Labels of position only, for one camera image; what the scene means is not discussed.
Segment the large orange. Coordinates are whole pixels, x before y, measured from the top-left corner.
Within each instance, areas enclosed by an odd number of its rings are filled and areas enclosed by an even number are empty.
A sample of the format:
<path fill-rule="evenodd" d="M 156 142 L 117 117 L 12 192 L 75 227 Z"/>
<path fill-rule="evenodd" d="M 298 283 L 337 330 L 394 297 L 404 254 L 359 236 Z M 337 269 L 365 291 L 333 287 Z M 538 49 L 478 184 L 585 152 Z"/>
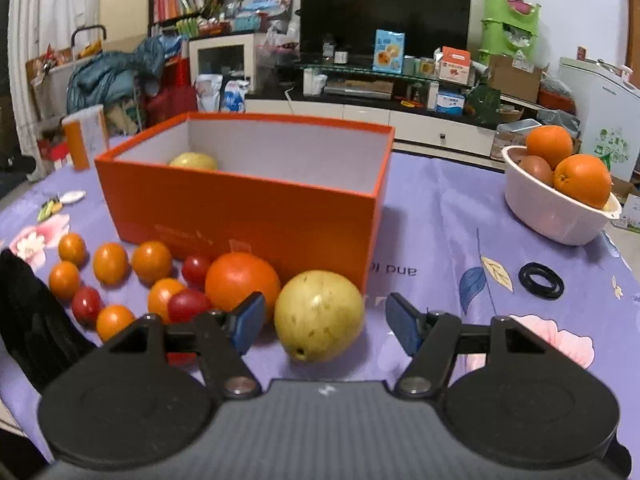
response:
<path fill-rule="evenodd" d="M 205 295 L 215 310 L 231 312 L 253 292 L 265 298 L 265 324 L 271 323 L 274 305 L 281 291 L 276 270 L 262 258 L 248 252 L 229 252 L 208 268 Z"/>

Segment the kumquat hidden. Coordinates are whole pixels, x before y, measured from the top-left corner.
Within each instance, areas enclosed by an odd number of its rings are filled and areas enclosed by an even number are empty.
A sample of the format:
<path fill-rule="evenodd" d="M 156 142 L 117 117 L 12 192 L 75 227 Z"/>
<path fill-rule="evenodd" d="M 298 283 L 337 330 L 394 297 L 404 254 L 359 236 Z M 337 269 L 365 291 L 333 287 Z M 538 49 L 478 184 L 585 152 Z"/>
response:
<path fill-rule="evenodd" d="M 148 312 L 159 315 L 165 324 L 170 324 L 168 304 L 172 296 L 186 289 L 186 285 L 175 278 L 162 278 L 150 289 Z"/>

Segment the yellow passion fruit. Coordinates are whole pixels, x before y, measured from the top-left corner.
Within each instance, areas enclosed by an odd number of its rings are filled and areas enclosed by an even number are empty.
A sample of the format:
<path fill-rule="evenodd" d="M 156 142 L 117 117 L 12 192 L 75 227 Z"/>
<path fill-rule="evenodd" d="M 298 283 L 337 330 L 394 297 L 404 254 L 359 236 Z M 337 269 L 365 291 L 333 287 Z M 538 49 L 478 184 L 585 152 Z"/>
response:
<path fill-rule="evenodd" d="M 366 308 L 360 290 L 340 274 L 311 270 L 282 288 L 273 311 L 280 344 L 298 362 L 332 360 L 360 336 Z"/>

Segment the kumquat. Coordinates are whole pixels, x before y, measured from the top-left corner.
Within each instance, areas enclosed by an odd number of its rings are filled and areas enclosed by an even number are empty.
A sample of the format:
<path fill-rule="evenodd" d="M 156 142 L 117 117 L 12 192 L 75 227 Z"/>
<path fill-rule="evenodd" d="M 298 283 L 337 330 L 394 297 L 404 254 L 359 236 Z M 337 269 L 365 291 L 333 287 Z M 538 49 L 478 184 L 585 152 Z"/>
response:
<path fill-rule="evenodd" d="M 138 279 L 147 285 L 170 278 L 174 272 L 171 252 L 158 240 L 139 245 L 132 254 L 131 266 Z"/>
<path fill-rule="evenodd" d="M 73 263 L 60 261 L 52 268 L 49 274 L 49 289 L 62 304 L 72 301 L 80 286 L 80 272 Z"/>
<path fill-rule="evenodd" d="M 62 261 L 73 263 L 81 269 L 87 259 L 88 250 L 84 239 L 77 233 L 69 232 L 58 242 L 58 256 Z"/>
<path fill-rule="evenodd" d="M 93 255 L 92 270 L 96 279 L 104 286 L 118 286 L 129 273 L 129 259 L 121 244 L 102 244 Z"/>
<path fill-rule="evenodd" d="M 102 342 L 107 342 L 136 320 L 136 316 L 121 304 L 103 308 L 96 318 L 96 333 Z"/>

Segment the large green-yellow passion fruit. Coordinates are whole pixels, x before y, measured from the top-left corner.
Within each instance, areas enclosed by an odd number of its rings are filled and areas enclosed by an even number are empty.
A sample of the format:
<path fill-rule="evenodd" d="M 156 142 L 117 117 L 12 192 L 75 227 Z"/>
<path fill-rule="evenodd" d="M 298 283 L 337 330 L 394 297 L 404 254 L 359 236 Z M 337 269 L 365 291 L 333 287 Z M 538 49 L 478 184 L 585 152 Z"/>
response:
<path fill-rule="evenodd" d="M 176 168 L 197 169 L 197 170 L 217 170 L 218 162 L 213 156 L 197 153 L 184 152 L 168 162 L 168 165 Z"/>

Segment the red cherry tomato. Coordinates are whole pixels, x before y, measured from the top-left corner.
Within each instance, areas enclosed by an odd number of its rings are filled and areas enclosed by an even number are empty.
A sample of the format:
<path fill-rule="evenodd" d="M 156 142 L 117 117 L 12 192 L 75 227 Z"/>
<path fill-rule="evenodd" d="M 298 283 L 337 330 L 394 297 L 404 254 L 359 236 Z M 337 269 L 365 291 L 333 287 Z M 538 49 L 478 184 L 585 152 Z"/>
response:
<path fill-rule="evenodd" d="M 195 289 L 183 289 L 176 292 L 168 301 L 167 313 L 170 324 L 182 324 L 192 321 L 198 315 L 208 312 L 212 304 L 204 292 Z M 189 366 L 195 359 L 195 353 L 169 353 L 168 363 L 172 366 Z"/>
<path fill-rule="evenodd" d="M 206 276 L 213 260 L 203 255 L 186 257 L 181 267 L 181 275 L 190 287 L 203 290 Z"/>
<path fill-rule="evenodd" d="M 70 307 L 75 320 L 80 325 L 93 328 L 103 309 L 103 301 L 95 288 L 82 286 L 76 292 Z"/>

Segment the red cherry tomato back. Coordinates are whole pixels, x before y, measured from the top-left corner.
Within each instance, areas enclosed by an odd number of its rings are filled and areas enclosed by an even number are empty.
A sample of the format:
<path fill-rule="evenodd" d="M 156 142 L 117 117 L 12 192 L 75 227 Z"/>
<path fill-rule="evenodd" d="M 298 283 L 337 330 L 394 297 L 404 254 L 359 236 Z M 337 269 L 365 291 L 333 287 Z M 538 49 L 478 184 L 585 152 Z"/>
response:
<path fill-rule="evenodd" d="M 203 290 L 206 276 L 213 260 L 203 255 L 186 257 L 181 267 L 181 275 L 190 287 Z"/>

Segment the purple floral tablecloth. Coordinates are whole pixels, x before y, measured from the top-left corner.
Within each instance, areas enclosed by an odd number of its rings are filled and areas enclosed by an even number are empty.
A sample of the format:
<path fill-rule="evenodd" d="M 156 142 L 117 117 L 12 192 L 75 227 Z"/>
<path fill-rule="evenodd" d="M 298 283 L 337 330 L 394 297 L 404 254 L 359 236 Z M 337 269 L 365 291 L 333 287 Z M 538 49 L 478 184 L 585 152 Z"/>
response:
<path fill-rule="evenodd" d="M 265 332 L 245 358 L 253 374 L 263 385 L 394 382 L 409 359 L 385 321 L 392 292 L 470 324 L 512 315 L 608 385 L 620 402 L 618 440 L 637 455 L 639 284 L 626 245 L 605 235 L 582 247 L 547 240 L 514 217 L 504 181 L 500 172 L 393 154 L 361 337 L 330 362 L 304 364 Z"/>

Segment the orange cardboard box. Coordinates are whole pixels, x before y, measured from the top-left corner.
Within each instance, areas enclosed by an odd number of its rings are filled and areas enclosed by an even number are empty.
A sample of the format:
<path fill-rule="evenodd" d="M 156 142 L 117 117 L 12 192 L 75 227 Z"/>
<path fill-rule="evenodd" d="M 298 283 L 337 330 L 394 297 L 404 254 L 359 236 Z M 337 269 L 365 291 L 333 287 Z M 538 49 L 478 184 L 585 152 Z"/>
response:
<path fill-rule="evenodd" d="M 177 258 L 250 252 L 282 281 L 307 270 L 365 288 L 395 131 L 335 118 L 186 113 L 96 158 L 121 240 L 159 240 Z M 218 169 L 176 168 L 184 152 Z"/>

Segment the white tv cabinet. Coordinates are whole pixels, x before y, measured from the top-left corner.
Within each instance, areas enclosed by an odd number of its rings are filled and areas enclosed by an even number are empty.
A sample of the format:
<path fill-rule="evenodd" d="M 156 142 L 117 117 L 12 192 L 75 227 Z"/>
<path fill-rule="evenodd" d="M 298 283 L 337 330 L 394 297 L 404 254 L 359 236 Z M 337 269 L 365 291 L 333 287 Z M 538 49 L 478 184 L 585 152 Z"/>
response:
<path fill-rule="evenodd" d="M 391 126 L 395 129 L 394 149 L 405 153 L 457 160 L 490 159 L 494 145 L 494 130 L 403 110 L 287 96 L 250 96 L 246 107 L 250 113 L 336 118 Z"/>

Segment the orange in bowl back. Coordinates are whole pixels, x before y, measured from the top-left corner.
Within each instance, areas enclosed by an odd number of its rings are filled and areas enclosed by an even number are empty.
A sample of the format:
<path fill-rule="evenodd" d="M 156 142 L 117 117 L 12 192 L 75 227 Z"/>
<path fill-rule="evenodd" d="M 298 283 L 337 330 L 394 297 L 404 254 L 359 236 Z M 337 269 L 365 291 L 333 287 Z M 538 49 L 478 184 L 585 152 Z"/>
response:
<path fill-rule="evenodd" d="M 543 158 L 552 170 L 574 152 L 572 137 L 565 128 L 556 125 L 533 129 L 526 136 L 525 145 L 529 156 Z"/>

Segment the blue snack box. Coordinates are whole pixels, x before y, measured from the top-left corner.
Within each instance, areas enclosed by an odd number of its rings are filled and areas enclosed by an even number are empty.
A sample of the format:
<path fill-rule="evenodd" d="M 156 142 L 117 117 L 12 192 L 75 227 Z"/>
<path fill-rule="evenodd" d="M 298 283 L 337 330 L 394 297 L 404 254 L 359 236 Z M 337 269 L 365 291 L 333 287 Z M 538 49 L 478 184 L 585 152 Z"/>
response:
<path fill-rule="evenodd" d="M 401 74 L 404 65 L 405 34 L 378 29 L 375 33 L 372 70 Z"/>

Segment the green plastic shelf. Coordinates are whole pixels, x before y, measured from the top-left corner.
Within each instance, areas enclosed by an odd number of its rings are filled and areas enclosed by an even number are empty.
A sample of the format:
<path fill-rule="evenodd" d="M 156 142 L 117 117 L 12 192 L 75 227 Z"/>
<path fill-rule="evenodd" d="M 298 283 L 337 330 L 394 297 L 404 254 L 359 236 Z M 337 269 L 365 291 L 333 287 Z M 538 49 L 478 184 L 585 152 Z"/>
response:
<path fill-rule="evenodd" d="M 532 62 L 538 39 L 540 5 L 525 0 L 484 0 L 482 44 L 477 61 L 493 55 L 521 55 Z"/>

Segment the black television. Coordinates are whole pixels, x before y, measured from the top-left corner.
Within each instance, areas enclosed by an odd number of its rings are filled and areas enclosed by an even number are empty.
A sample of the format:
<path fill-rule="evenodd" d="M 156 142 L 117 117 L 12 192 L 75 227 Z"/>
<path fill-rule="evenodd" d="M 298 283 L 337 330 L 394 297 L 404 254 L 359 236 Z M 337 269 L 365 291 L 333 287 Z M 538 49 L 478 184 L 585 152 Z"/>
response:
<path fill-rule="evenodd" d="M 300 55 L 319 62 L 325 44 L 348 55 L 352 65 L 373 65 L 378 29 L 405 34 L 415 58 L 437 49 L 468 47 L 471 0 L 300 0 Z"/>

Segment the white air conditioner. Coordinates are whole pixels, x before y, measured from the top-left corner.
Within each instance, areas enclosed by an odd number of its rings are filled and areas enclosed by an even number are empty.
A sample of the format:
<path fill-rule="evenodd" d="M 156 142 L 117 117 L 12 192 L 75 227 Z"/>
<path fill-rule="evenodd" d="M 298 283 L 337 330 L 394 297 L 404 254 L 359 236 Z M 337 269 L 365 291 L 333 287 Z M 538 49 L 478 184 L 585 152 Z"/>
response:
<path fill-rule="evenodd" d="M 100 0 L 99 23 L 109 44 L 131 44 L 148 34 L 149 0 Z"/>

